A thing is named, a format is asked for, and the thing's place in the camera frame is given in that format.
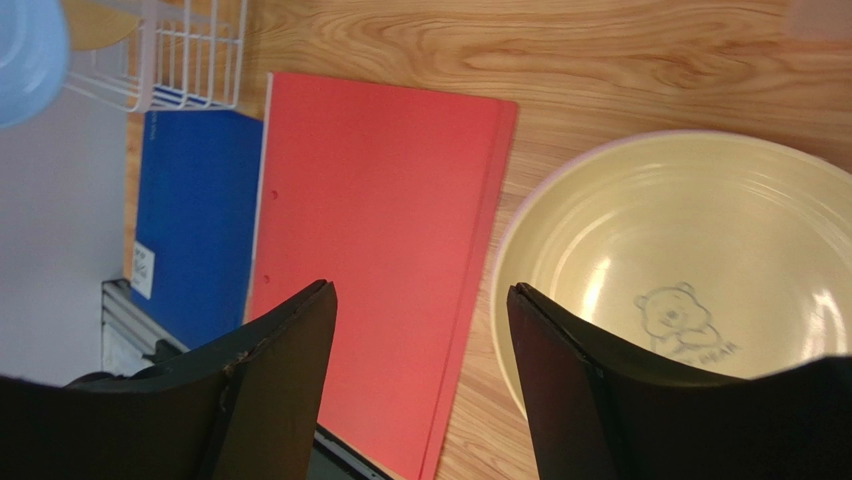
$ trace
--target wire basket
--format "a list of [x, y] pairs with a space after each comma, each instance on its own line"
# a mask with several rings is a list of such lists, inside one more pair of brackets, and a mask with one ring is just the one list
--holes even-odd
[[224, 110], [239, 100], [248, 0], [94, 0], [138, 18], [78, 54], [65, 87], [127, 112]]

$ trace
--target wood grain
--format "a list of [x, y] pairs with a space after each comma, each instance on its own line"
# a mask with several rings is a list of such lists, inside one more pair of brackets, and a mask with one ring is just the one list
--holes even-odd
[[133, 241], [136, 238], [136, 211], [139, 206], [139, 163], [145, 116], [127, 115], [127, 177], [124, 182], [124, 278], [133, 271]]
[[[739, 132], [852, 169], [852, 43], [785, 37], [786, 8], [784, 0], [250, 0], [241, 110], [262, 117], [267, 71], [518, 102], [493, 256], [535, 185], [579, 153], [636, 133]], [[490, 278], [487, 269], [440, 479], [537, 478], [491, 343]]]

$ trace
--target white label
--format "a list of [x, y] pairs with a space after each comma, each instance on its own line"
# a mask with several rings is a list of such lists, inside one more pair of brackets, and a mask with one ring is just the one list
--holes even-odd
[[139, 242], [133, 245], [133, 278], [130, 284], [146, 300], [151, 299], [151, 287], [154, 286], [154, 252]]

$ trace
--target yellow object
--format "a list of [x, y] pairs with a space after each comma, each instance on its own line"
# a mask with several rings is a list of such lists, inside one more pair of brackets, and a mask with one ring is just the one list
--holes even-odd
[[72, 50], [97, 50], [120, 42], [138, 18], [90, 0], [62, 0]]
[[530, 195], [493, 278], [494, 343], [522, 411], [506, 312], [518, 282], [636, 345], [726, 375], [845, 354], [852, 176], [745, 136], [628, 138]]

